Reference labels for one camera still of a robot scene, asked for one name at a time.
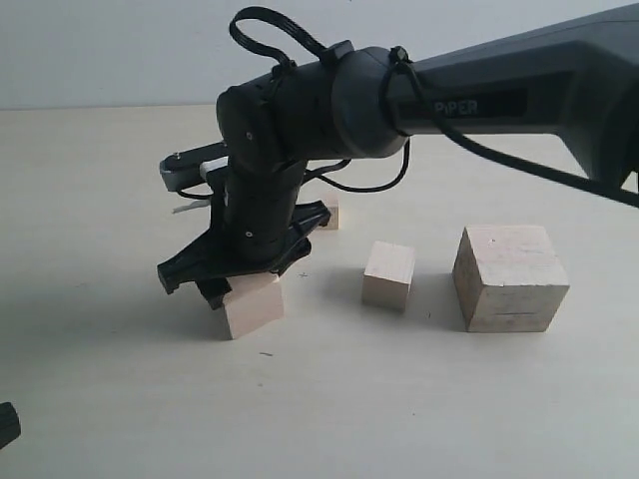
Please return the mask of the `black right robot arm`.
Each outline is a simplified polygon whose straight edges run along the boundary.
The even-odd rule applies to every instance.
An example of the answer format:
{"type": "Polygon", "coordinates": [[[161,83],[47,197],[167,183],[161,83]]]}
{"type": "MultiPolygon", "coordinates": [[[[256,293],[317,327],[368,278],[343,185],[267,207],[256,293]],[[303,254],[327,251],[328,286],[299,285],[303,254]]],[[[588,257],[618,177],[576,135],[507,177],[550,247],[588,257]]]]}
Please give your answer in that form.
{"type": "Polygon", "coordinates": [[[193,283],[211,306],[234,277],[283,274],[327,225],[312,180],[359,159],[408,156],[441,134],[490,162],[636,206],[638,8],[630,4],[419,61],[402,47],[327,46],[286,15],[240,10],[229,25],[272,69],[224,91],[221,139],[159,165],[181,197],[207,185],[208,228],[157,267],[166,292],[193,283]]]}

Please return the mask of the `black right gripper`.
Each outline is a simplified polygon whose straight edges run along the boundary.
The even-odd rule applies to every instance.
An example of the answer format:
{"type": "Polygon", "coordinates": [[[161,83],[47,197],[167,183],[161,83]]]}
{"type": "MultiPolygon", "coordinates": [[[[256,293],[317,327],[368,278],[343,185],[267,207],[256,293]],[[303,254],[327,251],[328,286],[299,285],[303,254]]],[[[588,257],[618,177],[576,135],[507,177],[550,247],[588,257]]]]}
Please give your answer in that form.
{"type": "Polygon", "coordinates": [[[227,279],[283,274],[312,250],[309,236],[330,219],[321,201],[297,203],[305,162],[274,172],[251,172],[237,159],[209,173],[213,187],[209,228],[157,265],[166,293],[194,282],[211,310],[232,291],[227,279]]]}

